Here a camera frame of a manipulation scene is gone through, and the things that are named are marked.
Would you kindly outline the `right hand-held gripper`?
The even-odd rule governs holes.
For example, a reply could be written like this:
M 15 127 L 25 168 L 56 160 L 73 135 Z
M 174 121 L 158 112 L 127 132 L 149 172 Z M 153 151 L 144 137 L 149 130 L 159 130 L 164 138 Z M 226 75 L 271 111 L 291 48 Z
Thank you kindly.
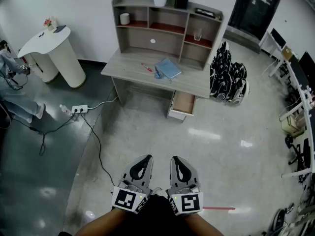
M 179 184 L 186 187 L 175 188 Z M 173 156 L 170 161 L 170 186 L 166 193 L 176 216 L 202 211 L 203 192 L 200 190 L 197 170 L 179 156 Z

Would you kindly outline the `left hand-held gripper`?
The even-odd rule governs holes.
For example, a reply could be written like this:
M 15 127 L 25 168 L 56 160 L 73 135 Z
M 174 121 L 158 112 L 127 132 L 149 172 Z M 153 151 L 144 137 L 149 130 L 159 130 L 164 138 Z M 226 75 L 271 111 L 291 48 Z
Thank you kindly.
M 112 206 L 138 214 L 151 194 L 148 188 L 153 169 L 153 157 L 143 155 L 128 163 L 118 186 L 114 187 Z M 137 186 L 131 182 L 140 182 Z

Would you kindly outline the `white wooden desk drawer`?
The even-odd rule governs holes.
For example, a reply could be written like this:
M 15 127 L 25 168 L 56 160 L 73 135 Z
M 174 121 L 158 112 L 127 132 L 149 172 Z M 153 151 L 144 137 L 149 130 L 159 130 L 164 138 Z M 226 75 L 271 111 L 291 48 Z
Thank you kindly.
M 174 91 L 170 107 L 167 113 L 168 118 L 175 118 L 184 122 L 186 117 L 194 116 L 194 108 L 197 97 L 181 91 Z

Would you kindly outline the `blue handled scissors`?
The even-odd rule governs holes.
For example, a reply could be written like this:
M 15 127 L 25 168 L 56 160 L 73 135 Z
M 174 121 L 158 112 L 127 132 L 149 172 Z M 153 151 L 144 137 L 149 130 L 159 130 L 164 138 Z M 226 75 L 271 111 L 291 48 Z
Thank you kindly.
M 169 71 L 167 69 L 160 69 L 155 66 L 155 78 L 158 80 L 164 80 L 168 84 L 171 83 L 171 79 L 169 78 Z

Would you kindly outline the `blue notebook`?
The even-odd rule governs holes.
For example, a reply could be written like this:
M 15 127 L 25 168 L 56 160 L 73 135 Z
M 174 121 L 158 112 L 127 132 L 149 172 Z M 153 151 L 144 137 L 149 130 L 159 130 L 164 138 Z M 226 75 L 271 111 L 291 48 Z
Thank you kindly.
M 182 73 L 181 69 L 175 65 L 170 59 L 164 59 L 155 64 L 160 69 L 167 69 L 169 71 L 170 79 Z

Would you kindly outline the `person's left forearm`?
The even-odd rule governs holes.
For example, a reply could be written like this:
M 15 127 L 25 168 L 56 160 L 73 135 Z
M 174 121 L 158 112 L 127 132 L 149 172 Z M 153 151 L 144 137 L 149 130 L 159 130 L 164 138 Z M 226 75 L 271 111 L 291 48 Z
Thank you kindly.
M 127 212 L 114 208 L 82 227 L 75 236 L 110 236 L 127 218 Z

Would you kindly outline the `grey wooden desk hutch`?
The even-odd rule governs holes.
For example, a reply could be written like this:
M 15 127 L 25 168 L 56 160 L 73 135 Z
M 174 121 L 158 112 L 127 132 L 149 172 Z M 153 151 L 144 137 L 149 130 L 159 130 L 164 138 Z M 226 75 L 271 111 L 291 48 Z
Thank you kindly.
M 121 52 L 127 48 L 142 48 L 201 62 L 205 67 L 219 40 L 218 33 L 224 19 L 220 10 L 189 2 L 187 9 L 176 9 L 175 0 L 167 0 L 157 7 L 154 0 L 112 0 L 113 16 Z M 195 13 L 196 8 L 214 12 L 210 18 Z M 120 24 L 120 15 L 129 13 L 130 23 Z M 194 31 L 202 28 L 200 41 Z

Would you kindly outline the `person's black trousers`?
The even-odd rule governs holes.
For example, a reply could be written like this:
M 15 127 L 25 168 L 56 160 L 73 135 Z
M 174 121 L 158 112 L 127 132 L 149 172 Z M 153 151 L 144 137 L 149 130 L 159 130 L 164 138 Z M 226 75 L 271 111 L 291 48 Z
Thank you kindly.
M 195 236 L 170 202 L 157 194 L 151 196 L 138 214 L 129 213 L 113 232 L 115 236 Z

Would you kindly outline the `clear plastic water bottle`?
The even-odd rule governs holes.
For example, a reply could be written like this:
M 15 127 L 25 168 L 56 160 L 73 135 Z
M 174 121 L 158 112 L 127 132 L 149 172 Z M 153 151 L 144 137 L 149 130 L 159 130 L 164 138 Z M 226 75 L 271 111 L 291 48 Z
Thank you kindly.
M 60 104 L 60 109 L 61 109 L 61 111 L 62 111 L 64 114 L 66 114 L 68 117 L 72 117 L 72 116 L 73 116 L 72 111 L 71 111 L 67 106 Z

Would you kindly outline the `pile of black white helmets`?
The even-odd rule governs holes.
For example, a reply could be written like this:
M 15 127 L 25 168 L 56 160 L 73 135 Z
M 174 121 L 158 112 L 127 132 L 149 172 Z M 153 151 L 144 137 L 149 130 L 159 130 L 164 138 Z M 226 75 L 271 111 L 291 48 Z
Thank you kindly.
M 242 63 L 232 62 L 229 44 L 222 42 L 210 65 L 210 96 L 240 105 L 249 93 L 246 67 Z

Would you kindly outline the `tan cardboard box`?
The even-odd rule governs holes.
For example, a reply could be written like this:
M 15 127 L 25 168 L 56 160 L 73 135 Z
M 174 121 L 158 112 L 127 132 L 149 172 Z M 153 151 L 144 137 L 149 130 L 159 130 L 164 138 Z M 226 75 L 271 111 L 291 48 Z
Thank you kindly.
M 293 56 L 292 50 L 288 46 L 284 46 L 282 50 L 282 54 L 285 60 L 290 60 L 291 57 Z

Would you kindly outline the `large black monitor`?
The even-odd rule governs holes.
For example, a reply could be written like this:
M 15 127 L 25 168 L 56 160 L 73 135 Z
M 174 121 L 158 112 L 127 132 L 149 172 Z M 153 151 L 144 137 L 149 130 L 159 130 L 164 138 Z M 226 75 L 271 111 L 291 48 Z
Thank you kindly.
M 300 58 L 299 65 L 308 78 L 315 76 L 315 62 L 307 51 Z

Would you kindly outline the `small black monitor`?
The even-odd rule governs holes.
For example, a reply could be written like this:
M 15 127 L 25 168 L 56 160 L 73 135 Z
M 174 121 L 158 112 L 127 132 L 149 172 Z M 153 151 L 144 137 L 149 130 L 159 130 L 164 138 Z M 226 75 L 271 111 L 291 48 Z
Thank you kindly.
M 271 36 L 274 38 L 275 42 L 280 46 L 281 49 L 286 45 L 286 41 L 283 37 L 273 28 L 270 32 Z

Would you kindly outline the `small pink flower vase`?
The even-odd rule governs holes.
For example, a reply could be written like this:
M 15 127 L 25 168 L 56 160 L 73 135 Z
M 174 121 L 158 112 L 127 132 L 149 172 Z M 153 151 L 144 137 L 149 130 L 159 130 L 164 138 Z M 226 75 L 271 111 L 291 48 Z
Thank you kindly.
M 56 29 L 58 27 L 57 20 L 54 16 L 51 16 L 50 18 L 46 19 L 43 25 L 49 31 L 52 31 L 53 29 Z

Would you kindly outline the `white round pedestal table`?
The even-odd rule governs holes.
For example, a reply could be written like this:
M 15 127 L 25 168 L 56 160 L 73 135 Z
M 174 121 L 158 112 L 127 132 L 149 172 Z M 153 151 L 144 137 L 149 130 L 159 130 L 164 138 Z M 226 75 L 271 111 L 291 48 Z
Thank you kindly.
M 24 58 L 43 82 L 49 83 L 61 74 L 67 84 L 76 89 L 85 82 L 86 74 L 69 42 L 70 33 L 68 27 L 59 32 L 46 29 L 33 36 L 17 57 Z

